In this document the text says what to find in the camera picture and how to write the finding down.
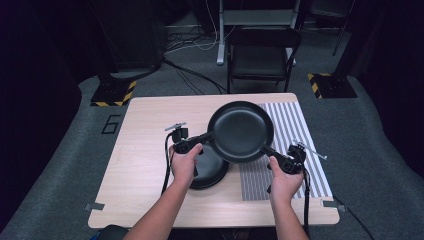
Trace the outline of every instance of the black frying pan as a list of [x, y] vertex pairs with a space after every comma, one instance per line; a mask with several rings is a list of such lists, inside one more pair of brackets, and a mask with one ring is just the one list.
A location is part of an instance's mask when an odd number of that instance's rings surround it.
[[271, 146], [274, 126], [268, 114], [258, 105], [236, 101], [220, 107], [211, 117], [208, 132], [212, 149], [225, 161], [247, 163], [264, 153], [264, 145]]

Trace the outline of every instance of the gray carpet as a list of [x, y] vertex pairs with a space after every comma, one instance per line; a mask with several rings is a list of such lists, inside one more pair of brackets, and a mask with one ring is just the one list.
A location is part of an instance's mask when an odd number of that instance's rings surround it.
[[[424, 239], [424, 180], [411, 171], [385, 137], [367, 93], [350, 77], [354, 99], [316, 99], [308, 73], [332, 72], [342, 53], [332, 57], [336, 37], [303, 31], [289, 92], [297, 95], [317, 150], [328, 156], [322, 165], [334, 194], [362, 220], [375, 239]], [[216, 65], [217, 45], [166, 54], [176, 64], [225, 86], [226, 67]], [[133, 72], [121, 73], [128, 76]], [[205, 94], [218, 94], [210, 83], [187, 75]], [[80, 84], [83, 99], [68, 133], [5, 230], [1, 240], [90, 239], [85, 204], [95, 200], [116, 134], [101, 134], [110, 115], [122, 123], [127, 106], [90, 107], [97, 78]], [[234, 93], [281, 92], [283, 84], [236, 81]], [[163, 65], [137, 82], [133, 97], [194, 95], [174, 68]], [[334, 226], [313, 226], [313, 239], [367, 239], [348, 212]]]

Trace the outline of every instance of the human hand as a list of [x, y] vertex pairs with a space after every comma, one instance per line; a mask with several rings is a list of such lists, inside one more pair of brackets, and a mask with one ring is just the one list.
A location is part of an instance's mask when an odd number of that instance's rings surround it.
[[303, 172], [295, 175], [287, 174], [281, 170], [274, 156], [269, 158], [272, 170], [271, 203], [284, 202], [291, 204], [293, 195], [299, 190], [303, 180]]
[[196, 156], [202, 151], [202, 144], [196, 144], [188, 153], [178, 154], [173, 146], [169, 148], [171, 156], [171, 168], [174, 174], [174, 182], [182, 182], [189, 186], [194, 179], [193, 171], [196, 165]]

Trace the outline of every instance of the frying pan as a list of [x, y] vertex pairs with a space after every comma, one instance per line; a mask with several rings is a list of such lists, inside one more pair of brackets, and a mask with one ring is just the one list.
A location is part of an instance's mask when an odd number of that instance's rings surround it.
[[271, 146], [274, 125], [268, 114], [258, 105], [235, 101], [220, 107], [211, 117], [208, 132], [211, 148], [225, 161], [248, 163], [264, 153], [264, 145]]

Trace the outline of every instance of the forearm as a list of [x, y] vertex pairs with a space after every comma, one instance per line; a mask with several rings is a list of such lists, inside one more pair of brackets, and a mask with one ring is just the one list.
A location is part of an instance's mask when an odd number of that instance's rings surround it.
[[279, 240], [308, 239], [299, 219], [289, 203], [272, 203], [275, 227]]
[[188, 184], [173, 182], [124, 240], [167, 239], [184, 202]]

